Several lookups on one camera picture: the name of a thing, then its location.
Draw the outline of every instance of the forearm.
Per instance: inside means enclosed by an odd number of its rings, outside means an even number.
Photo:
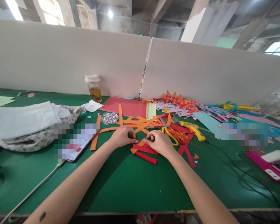
[[[114,151],[107,141],[67,177],[25,221],[28,223],[68,223],[90,184]]]
[[[168,156],[204,224],[238,223],[231,212],[177,152]]]

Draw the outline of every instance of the pink device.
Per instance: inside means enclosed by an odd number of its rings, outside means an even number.
[[[280,169],[273,163],[265,161],[262,156],[266,155],[263,151],[252,151],[246,154],[254,163],[256,163],[270,178],[280,183]]]

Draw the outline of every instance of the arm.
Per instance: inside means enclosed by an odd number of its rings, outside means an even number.
[[[30,223],[68,223],[97,173],[118,147],[138,141],[132,128],[124,125],[117,129],[91,157],[68,176],[29,216]]]
[[[186,188],[189,197],[204,224],[209,223],[238,223],[231,212],[193,171],[183,157],[172,146],[171,140],[163,132],[151,131],[147,138],[151,137],[154,142],[145,140],[151,148],[166,157],[174,167],[178,176]]]

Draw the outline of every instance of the charging cable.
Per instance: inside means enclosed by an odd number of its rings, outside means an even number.
[[[56,167],[52,170],[51,173],[49,173],[48,176],[45,177],[3,220],[0,224],[4,224],[6,220],[12,215],[63,163],[65,160],[63,160],[60,164],[57,164]]]

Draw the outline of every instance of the yellow handle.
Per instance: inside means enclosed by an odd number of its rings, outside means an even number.
[[[205,141],[205,136],[198,130],[199,127],[198,125],[189,125],[190,123],[186,124],[185,122],[183,121],[180,121],[180,125],[185,127],[185,128],[188,128],[188,129],[191,129],[194,131],[195,135],[197,136],[198,138],[198,141],[200,142],[204,142]]]
[[[166,133],[175,141],[175,143],[172,143],[173,146],[178,146],[178,141],[175,139],[175,137],[172,136],[172,134],[167,130],[166,127],[162,127],[162,132],[166,131]]]

